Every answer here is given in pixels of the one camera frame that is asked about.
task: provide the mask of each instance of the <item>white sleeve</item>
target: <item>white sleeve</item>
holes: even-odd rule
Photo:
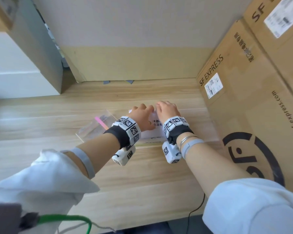
[[[67,214],[85,193],[100,189],[65,154],[43,150],[30,167],[0,181],[0,202],[16,202],[24,213]],[[55,233],[59,222],[38,225],[22,233]]]
[[[209,197],[203,221],[214,234],[292,234],[293,193],[261,178],[225,181]]]

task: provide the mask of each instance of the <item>bangle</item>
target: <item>bangle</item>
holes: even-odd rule
[[[197,143],[204,143],[204,141],[202,139],[194,139],[183,146],[183,149],[181,150],[181,155],[184,160],[186,159],[186,154],[189,151],[189,149]]]
[[[181,149],[182,144],[183,144],[187,139],[192,138],[192,137],[197,137],[197,138],[199,138],[199,137],[196,136],[196,135],[189,135],[189,136],[183,138],[183,140],[182,140],[181,143],[180,143],[179,148]]]

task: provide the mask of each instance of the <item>sf express box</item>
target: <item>sf express box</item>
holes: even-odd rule
[[[293,0],[253,0],[243,17],[293,90]]]
[[[197,82],[227,157],[293,191],[293,95],[243,20]]]

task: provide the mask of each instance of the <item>wood grain surface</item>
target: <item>wood grain surface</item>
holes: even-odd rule
[[[132,106],[158,100],[174,102],[194,132],[223,152],[195,78],[78,84],[64,73],[63,94],[0,100],[0,180],[29,166],[41,149],[70,149],[81,143],[75,133],[96,113],[108,109],[118,118]],[[87,194],[70,214],[102,226],[123,229],[186,217],[203,191],[186,162],[168,164],[161,147],[144,147],[125,166],[110,160],[93,181],[101,191]],[[60,230],[75,222],[63,222]],[[86,225],[70,233],[85,233]],[[91,233],[103,230],[93,227]]]

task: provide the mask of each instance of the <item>left hand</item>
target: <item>left hand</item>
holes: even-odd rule
[[[138,124],[141,132],[153,130],[155,129],[155,126],[149,121],[149,116],[153,112],[154,107],[152,105],[146,107],[145,104],[141,104],[139,107],[134,106],[127,117],[130,117]]]

